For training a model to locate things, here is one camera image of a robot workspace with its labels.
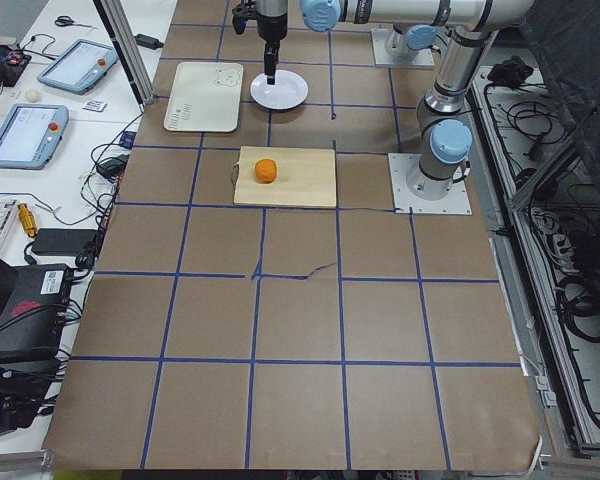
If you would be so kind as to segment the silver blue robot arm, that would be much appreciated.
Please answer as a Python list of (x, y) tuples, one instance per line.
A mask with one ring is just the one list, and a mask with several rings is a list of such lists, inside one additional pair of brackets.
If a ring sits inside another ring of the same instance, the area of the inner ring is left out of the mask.
[(409, 189), (429, 200), (446, 196), (471, 149), (471, 131), (460, 112), (480, 61), (496, 32), (520, 20), (531, 1), (301, 1), (306, 27), (326, 32), (339, 22), (428, 25), (453, 28), (431, 89), (418, 104), (423, 151), (407, 174)]

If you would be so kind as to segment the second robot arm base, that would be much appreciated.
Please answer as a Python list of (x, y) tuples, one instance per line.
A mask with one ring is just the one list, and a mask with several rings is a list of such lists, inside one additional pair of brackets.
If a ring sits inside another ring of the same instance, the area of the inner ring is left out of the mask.
[(437, 34), (437, 28), (428, 24), (394, 24), (387, 50), (396, 57), (410, 57), (429, 48)]

